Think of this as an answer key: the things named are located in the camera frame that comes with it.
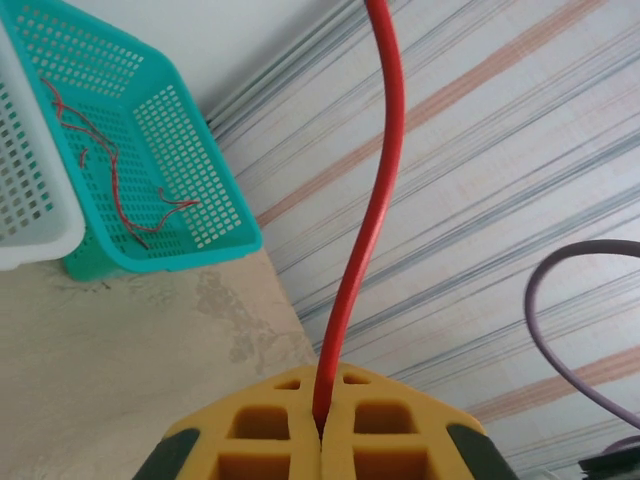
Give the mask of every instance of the red cable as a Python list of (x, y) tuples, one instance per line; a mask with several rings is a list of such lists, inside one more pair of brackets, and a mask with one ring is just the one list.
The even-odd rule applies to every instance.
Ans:
[[(178, 205), (178, 206), (176, 208), (170, 210), (169, 212), (167, 212), (162, 217), (162, 219), (160, 220), (158, 225), (156, 225), (153, 228), (144, 227), (142, 225), (138, 225), (137, 223), (134, 223), (131, 220), (129, 220), (127, 218), (127, 216), (125, 215), (125, 213), (124, 213), (124, 209), (122, 207), (122, 202), (120, 201), (120, 189), (119, 189), (119, 179), (118, 179), (118, 158), (120, 156), (120, 150), (118, 149), (118, 146), (115, 143), (113, 143), (111, 140), (109, 140), (107, 138), (107, 136), (104, 135), (98, 129), (98, 127), (96, 127), (85, 115), (83, 115), (78, 110), (76, 110), (76, 109), (74, 109), (74, 108), (72, 108), (72, 107), (70, 107), (68, 105), (65, 105), (62, 102), (62, 97), (60, 96), (60, 93), (51, 84), (51, 82), (49, 82), (48, 80), (46, 80), (44, 78), (41, 78), (40, 80), (42, 80), (42, 82), (47, 87), (49, 87), (49, 89), (53, 92), (53, 95), (55, 97), (55, 102), (53, 102), (53, 105), (56, 107), (56, 117), (60, 121), (60, 124), (63, 127), (68, 128), (69, 130), (75, 130), (75, 131), (86, 133), (96, 143), (98, 143), (102, 148), (104, 148), (104, 150), (109, 154), (109, 159), (111, 160), (111, 186), (112, 186), (112, 191), (113, 191), (113, 201), (114, 201), (114, 203), (116, 205), (116, 212), (118, 213), (118, 216), (120, 217), (120, 221), (122, 222), (124, 227), (127, 229), (127, 231), (144, 248), (149, 249), (149, 245), (147, 244), (147, 242), (145, 242), (140, 237), (140, 235), (138, 235), (134, 231), (134, 229), (141, 230), (143, 232), (157, 233), (158, 231), (160, 231), (160, 229), (162, 229), (162, 227), (164, 227), (164, 224), (166, 223), (166, 221), (169, 219), (169, 217), (171, 215), (173, 215), (174, 213), (176, 213), (176, 212), (178, 212), (180, 210), (184, 210), (185, 208), (188, 208), (188, 207), (191, 207), (193, 205), (197, 205), (197, 204), (200, 203), (199, 200), (169, 201), (169, 200), (164, 198), (164, 195), (163, 195), (164, 192), (162, 190), (162, 187), (160, 187), (158, 189), (158, 195), (160, 196), (160, 199), (162, 201), (164, 201), (165, 203), (168, 203), (170, 205)], [(87, 130), (86, 128), (78, 127), (76, 125), (71, 125), (70, 123), (66, 123), (66, 122), (62, 121), (62, 114), (64, 113), (65, 110), (68, 110), (71, 113), (73, 113), (76, 116), (78, 116), (85, 124), (87, 124), (91, 128), (91, 130)], [(113, 148), (115, 150), (115, 153), (111, 151), (111, 149), (109, 148), (109, 146), (107, 144), (113, 146)], [(81, 154), (80, 154), (80, 168), (84, 168), (85, 158), (86, 158), (86, 155), (87, 155), (88, 151), (89, 151), (89, 149), (85, 147), (82, 150)]]
[(320, 437), (322, 437), (331, 406), (333, 383), (349, 317), (391, 203), (404, 140), (404, 77), (391, 13), (386, 0), (366, 0), (366, 6), (378, 44), (384, 77), (386, 96), (384, 141), (371, 200), (338, 288), (320, 353), (313, 392), (313, 417)]

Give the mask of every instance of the basket mesh holes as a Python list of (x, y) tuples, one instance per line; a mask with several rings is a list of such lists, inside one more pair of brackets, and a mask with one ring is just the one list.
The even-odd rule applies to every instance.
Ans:
[(200, 201), (181, 212), (196, 246), (204, 248), (239, 227), (242, 222), (173, 86), (133, 113), (172, 198)]
[(0, 242), (53, 209), (29, 140), (0, 77)]
[[(143, 57), (122, 46), (107, 43), (29, 5), (23, 7), (16, 22), (27, 50), (36, 53), (31, 60), (39, 75), (68, 85), (119, 98), (143, 61)], [(61, 53), (64, 65), (47, 60), (49, 57), (58, 60)], [(89, 78), (78, 81), (78, 75), (83, 74)]]
[[(158, 198), (157, 186), (149, 178), (147, 167), (138, 154), (130, 131), (126, 128), (125, 117), (119, 110), (110, 110), (102, 106), (79, 103), (75, 107), (118, 146), (119, 192), (127, 217), (144, 226), (155, 226), (167, 212), (167, 205)], [(62, 120), (73, 124), (78, 122), (75, 115), (69, 112), (63, 114)], [(115, 209), (110, 181), (111, 161), (108, 154), (85, 133), (66, 129), (64, 133), (78, 159), (85, 148), (89, 149), (82, 174), (111, 241), (124, 254), (128, 254), (131, 248), (139, 250), (139, 244), (126, 230)], [(176, 232), (169, 228), (165, 227), (158, 233), (141, 233), (141, 236), (151, 247), (147, 255), (149, 257), (182, 253)]]

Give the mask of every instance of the purple cable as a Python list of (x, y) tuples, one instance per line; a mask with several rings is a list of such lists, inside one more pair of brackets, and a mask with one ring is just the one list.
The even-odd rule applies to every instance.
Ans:
[[(538, 347), (538, 350), (544, 355), (544, 358), (551, 364), (556, 371), (564, 377), (564, 379), (573, 385), (583, 395), (587, 396), (605, 410), (613, 413), (616, 417), (624, 420), (629, 425), (632, 425), (640, 429), (640, 417), (625, 409), (621, 405), (612, 402), (604, 395), (598, 393), (594, 388), (587, 385), (578, 376), (571, 371), (562, 361), (551, 351), (547, 342), (542, 337), (540, 332), (540, 325), (535, 311), (536, 293), (540, 287), (542, 279), (549, 271), (557, 264), (572, 257), (579, 257), (581, 255), (623, 255), (625, 257), (640, 258), (640, 243), (631, 242), (628, 240), (589, 240), (585, 242), (573, 243), (566, 247), (559, 248), (547, 258), (545, 258), (540, 265), (533, 271), (527, 289), (524, 294), (524, 317), (527, 322), (527, 328), (531, 334), (533, 342)], [(608, 447), (605, 452), (613, 451), (618, 448), (627, 446), (631, 443), (635, 443), (640, 439), (638, 437), (635, 442), (631, 439), (634, 437), (625, 438), (619, 442), (614, 443)]]
[(618, 440), (617, 442), (612, 443), (607, 448), (605, 448), (602, 453), (617, 452), (618, 450), (623, 450), (627, 447), (633, 447), (636, 443), (640, 443), (640, 435), (633, 435), (632, 437)]

